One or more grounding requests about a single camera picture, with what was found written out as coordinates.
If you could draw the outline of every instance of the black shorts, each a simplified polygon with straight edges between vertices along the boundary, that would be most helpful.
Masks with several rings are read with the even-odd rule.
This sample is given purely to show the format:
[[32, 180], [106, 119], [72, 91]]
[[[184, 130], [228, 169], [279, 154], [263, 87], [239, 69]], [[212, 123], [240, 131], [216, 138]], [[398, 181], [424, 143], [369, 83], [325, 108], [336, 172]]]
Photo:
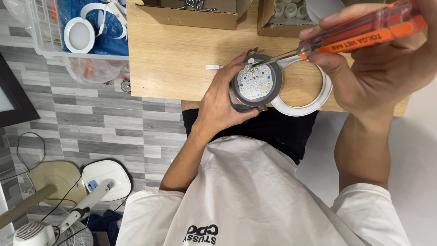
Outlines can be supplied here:
[[[268, 111], [260, 112], [257, 117], [251, 118], [246, 125], [235, 125], [220, 131], [213, 137], [247, 136], [267, 142], [277, 150], [288, 155], [299, 164], [305, 154], [305, 145], [311, 135], [312, 126], [318, 111], [301, 117], [287, 116], [273, 107]], [[182, 112], [187, 135], [197, 119], [199, 109], [189, 109]]]

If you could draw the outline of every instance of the black picture frame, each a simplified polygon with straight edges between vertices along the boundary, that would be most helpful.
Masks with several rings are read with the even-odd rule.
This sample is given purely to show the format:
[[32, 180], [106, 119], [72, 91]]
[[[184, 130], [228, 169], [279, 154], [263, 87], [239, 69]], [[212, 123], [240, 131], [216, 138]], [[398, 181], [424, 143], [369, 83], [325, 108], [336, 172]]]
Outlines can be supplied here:
[[14, 107], [14, 110], [0, 112], [0, 127], [40, 119], [20, 83], [1, 54], [0, 88]]

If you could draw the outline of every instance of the person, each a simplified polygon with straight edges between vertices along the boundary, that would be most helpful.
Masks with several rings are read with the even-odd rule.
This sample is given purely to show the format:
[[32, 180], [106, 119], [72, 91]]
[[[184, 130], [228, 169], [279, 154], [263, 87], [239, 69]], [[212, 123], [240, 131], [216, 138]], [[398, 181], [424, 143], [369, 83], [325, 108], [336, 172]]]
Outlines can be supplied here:
[[[303, 154], [299, 147], [310, 129], [284, 133], [302, 142], [284, 144], [282, 151], [271, 139], [237, 136], [250, 132], [245, 127], [252, 121], [258, 131], [265, 130], [259, 125], [263, 114], [274, 115], [273, 109], [258, 113], [231, 107], [229, 82], [243, 68], [246, 55], [241, 54], [217, 72], [160, 189], [128, 198], [117, 246], [410, 245], [387, 191], [388, 134], [395, 105], [437, 74], [437, 0], [416, 3], [429, 25], [427, 39], [418, 33], [356, 49], [351, 68], [340, 54], [308, 58], [329, 75], [337, 103], [350, 112], [335, 146], [340, 194], [330, 209], [295, 174]], [[346, 7], [299, 37], [310, 39], [380, 7]], [[183, 114], [189, 120], [194, 113]], [[302, 123], [312, 126], [314, 118]], [[246, 126], [240, 125], [247, 119]], [[295, 155], [293, 148], [299, 149]]]

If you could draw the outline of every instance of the blue plastic bag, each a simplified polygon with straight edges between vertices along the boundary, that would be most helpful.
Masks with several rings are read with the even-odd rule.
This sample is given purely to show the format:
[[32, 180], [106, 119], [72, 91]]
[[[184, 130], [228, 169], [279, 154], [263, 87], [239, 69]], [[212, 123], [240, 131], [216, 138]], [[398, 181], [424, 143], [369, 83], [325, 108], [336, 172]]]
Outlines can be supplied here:
[[[82, 8], [90, 3], [104, 2], [99, 0], [58, 0], [59, 18], [62, 22], [62, 35], [64, 35], [64, 28], [67, 23], [76, 17], [80, 17], [80, 11]], [[95, 33], [99, 32], [97, 27], [98, 13], [100, 10], [91, 10], [88, 12], [86, 19], [94, 26]], [[91, 54], [105, 54], [105, 55], [121, 55], [128, 56], [128, 41], [126, 38], [114, 39], [119, 37], [123, 32], [120, 21], [115, 15], [106, 12], [105, 27], [100, 36], [96, 37], [94, 47], [91, 49]], [[62, 39], [62, 49], [66, 52], [70, 52]]]

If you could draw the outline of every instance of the printed logo on shirt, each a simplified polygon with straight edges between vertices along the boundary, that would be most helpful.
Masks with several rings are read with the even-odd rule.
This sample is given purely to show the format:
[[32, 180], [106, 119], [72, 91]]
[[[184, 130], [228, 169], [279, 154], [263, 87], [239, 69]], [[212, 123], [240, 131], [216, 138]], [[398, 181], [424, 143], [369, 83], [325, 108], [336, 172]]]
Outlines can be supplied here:
[[208, 242], [214, 245], [217, 242], [217, 236], [219, 233], [219, 228], [216, 225], [209, 225], [205, 227], [199, 227], [192, 225], [188, 227], [185, 238], [182, 242], [192, 241], [192, 242]]

